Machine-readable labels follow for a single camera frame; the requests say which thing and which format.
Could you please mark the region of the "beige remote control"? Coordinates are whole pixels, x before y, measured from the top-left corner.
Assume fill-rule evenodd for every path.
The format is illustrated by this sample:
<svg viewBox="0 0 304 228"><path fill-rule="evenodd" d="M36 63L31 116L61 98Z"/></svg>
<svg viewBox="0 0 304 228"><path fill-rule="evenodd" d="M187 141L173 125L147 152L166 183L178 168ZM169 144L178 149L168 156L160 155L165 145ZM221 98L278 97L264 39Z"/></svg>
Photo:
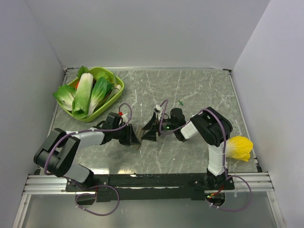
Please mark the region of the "beige remote control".
<svg viewBox="0 0 304 228"><path fill-rule="evenodd" d="M139 125L136 128L135 136L137 137L139 144L133 144L131 147L135 150L139 150L141 143L142 143L142 136L143 136L143 127L141 125Z"/></svg>

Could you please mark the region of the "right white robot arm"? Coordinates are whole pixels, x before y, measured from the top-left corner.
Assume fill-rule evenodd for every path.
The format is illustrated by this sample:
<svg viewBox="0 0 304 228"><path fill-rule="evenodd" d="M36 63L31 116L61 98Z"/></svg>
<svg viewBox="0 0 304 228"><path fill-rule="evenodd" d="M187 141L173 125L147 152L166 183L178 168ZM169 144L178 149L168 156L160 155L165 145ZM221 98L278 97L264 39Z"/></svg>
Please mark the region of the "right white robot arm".
<svg viewBox="0 0 304 228"><path fill-rule="evenodd" d="M233 130L230 121L211 107L193 115L189 121L180 108L171 109L170 115L164 118L166 115L155 108L152 118L142 129L141 139L155 142L158 136L173 133L177 140L185 142L199 134L208 144L207 173L211 174L207 178L208 185L212 189L220 188L224 184L223 176L228 173L225 150Z"/></svg>

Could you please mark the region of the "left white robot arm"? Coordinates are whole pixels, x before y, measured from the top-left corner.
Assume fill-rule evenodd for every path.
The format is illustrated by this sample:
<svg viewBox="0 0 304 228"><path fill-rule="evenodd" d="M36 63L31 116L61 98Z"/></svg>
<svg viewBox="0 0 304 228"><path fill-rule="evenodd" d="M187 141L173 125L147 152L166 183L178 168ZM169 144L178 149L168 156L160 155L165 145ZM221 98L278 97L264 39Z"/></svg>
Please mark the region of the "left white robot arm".
<svg viewBox="0 0 304 228"><path fill-rule="evenodd" d="M124 116L111 112L104 121L87 130L64 131L55 128L34 155L36 165L57 177L77 182L83 191L92 189L96 183L94 172L74 162L79 149L104 145L112 139L121 145L140 145L133 127Z"/></svg>

